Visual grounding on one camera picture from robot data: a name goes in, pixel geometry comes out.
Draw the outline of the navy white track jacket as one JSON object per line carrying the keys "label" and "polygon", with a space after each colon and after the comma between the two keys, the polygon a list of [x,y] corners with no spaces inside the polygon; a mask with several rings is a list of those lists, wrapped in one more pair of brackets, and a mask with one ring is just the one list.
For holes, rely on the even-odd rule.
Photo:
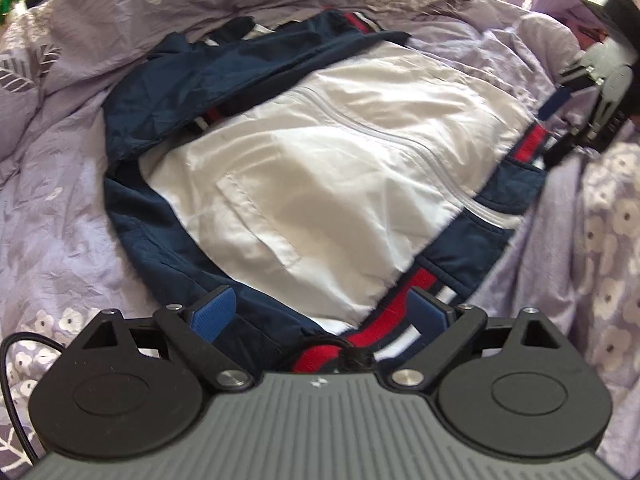
{"label": "navy white track jacket", "polygon": [[410,292],[470,298],[546,180],[548,132],[517,99],[340,11],[168,35],[103,114],[132,265],[162,304],[230,288],[196,328],[252,373],[327,370],[329,336],[410,359]]}

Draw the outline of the purple floral duvet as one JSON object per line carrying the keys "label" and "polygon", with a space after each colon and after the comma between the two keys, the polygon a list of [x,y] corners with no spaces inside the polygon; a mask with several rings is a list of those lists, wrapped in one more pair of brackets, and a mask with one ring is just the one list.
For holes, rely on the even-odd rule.
{"label": "purple floral duvet", "polygon": [[[101,105],[168,32],[197,40],[236,14],[267,27],[325,6],[403,29],[416,47],[528,107],[578,52],[548,15],[501,0],[49,0],[1,41],[24,90],[1,93],[1,330],[70,341],[99,310],[155,302],[103,205]],[[538,205],[474,296],[498,315],[535,306],[570,334],[612,393],[600,456],[639,469],[639,133],[556,168]]]}

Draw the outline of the green white plush toy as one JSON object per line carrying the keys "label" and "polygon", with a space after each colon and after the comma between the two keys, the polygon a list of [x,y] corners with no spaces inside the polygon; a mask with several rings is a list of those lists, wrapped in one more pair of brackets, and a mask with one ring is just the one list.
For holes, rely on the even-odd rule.
{"label": "green white plush toy", "polygon": [[1,0],[1,24],[9,24],[17,16],[27,10],[26,0]]}

